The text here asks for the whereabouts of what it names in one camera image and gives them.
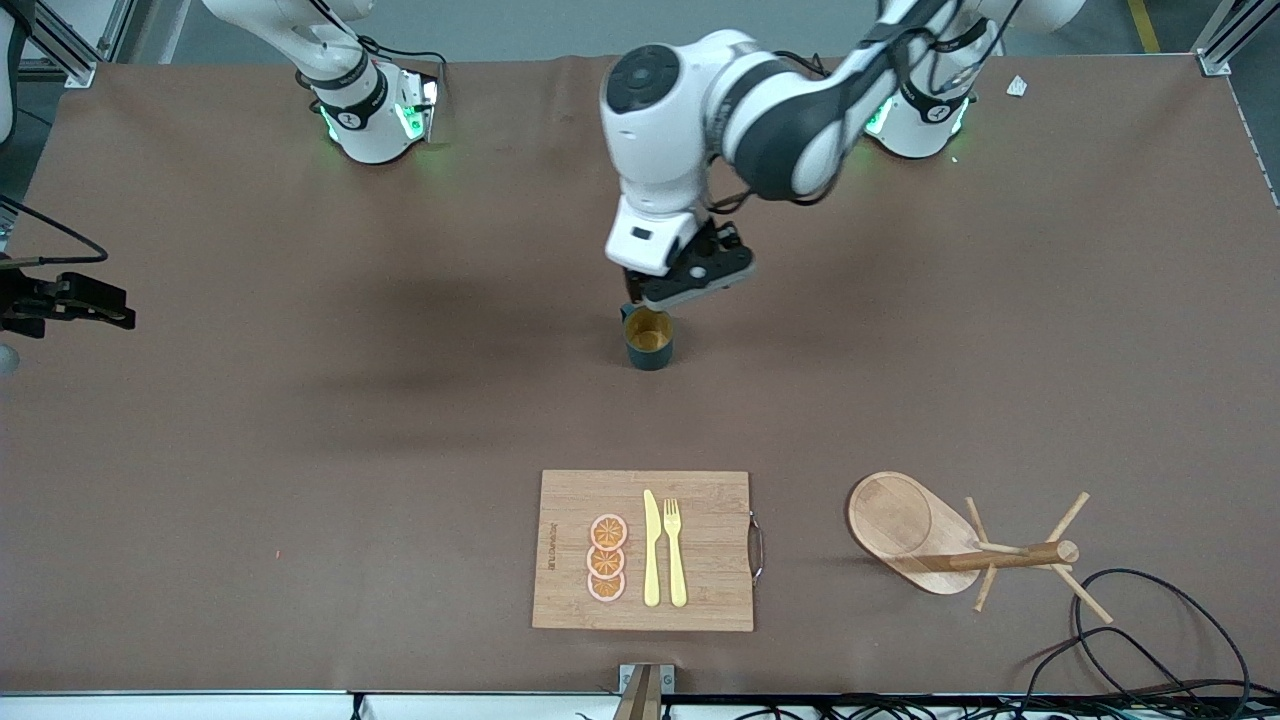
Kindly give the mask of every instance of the brown table surface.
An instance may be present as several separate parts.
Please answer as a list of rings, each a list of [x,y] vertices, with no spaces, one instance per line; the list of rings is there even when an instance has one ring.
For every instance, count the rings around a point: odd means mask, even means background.
[[[1092,492],[1076,573],[1180,584],[1277,679],[1280,219],[1226,79],[993,60],[941,156],[864,143],[823,205],[749,202],[759,274],[681,307],[646,374],[603,252],[608,63],[458,65],[453,145],[372,168],[284,65],[67,95],[29,202],[110,247],[87,272],[140,325],[5,338],[0,688],[582,691],[645,660],[696,692],[1024,688],[1069,592],[1006,571],[977,615],[893,575],[844,520],[882,469],[1006,543]],[[23,222],[36,247],[70,249]],[[531,629],[544,468],[749,470],[756,630]],[[1097,596],[1184,676],[1234,674],[1169,597]],[[1041,687],[1105,689],[1076,656]]]

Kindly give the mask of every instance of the metal frame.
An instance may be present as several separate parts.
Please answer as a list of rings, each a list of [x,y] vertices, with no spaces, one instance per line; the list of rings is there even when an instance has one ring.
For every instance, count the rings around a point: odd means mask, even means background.
[[[137,0],[115,0],[111,8],[111,17],[106,20],[102,37],[97,38],[97,50],[106,60],[116,60],[120,51],[120,41],[124,38],[124,28],[133,20],[133,10],[137,9]]]
[[[67,74],[67,87],[88,87],[93,83],[97,64],[105,58],[76,29],[59,17],[44,0],[36,0],[36,17],[31,23],[31,42],[47,58],[28,73],[22,67],[19,77],[41,74]]]
[[[1206,77],[1231,74],[1228,61],[1280,10],[1280,0],[1247,0],[1234,14],[1233,5],[1222,0],[1192,46]]]

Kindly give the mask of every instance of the cutting board handle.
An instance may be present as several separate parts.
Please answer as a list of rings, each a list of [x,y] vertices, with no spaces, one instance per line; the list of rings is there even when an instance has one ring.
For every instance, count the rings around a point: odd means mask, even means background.
[[[760,583],[760,574],[764,573],[764,528],[762,528],[759,520],[755,519],[755,510],[749,511],[746,514],[746,518],[748,518],[748,525],[746,525],[746,546],[748,546],[746,557],[748,557],[748,561],[750,562],[751,557],[753,557],[751,548],[754,547],[755,548],[755,553],[754,553],[754,557],[755,557],[755,561],[754,561],[755,569],[751,570],[751,587],[755,587],[756,584]],[[755,538],[755,543],[754,544],[751,543],[751,538]]]

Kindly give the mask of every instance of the yellow fork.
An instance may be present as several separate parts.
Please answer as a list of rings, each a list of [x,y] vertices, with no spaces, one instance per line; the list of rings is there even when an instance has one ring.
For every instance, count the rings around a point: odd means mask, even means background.
[[[684,607],[689,602],[689,591],[685,588],[685,562],[680,559],[680,501],[667,498],[662,501],[662,529],[671,538],[671,603]]]

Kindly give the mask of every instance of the white paper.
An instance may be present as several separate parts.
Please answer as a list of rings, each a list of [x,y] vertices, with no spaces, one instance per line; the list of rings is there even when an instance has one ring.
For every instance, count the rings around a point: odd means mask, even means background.
[[[1027,95],[1027,81],[1023,79],[1023,76],[1014,76],[1014,82],[1009,83],[1009,90],[1005,92],[1012,95],[1014,97]]]

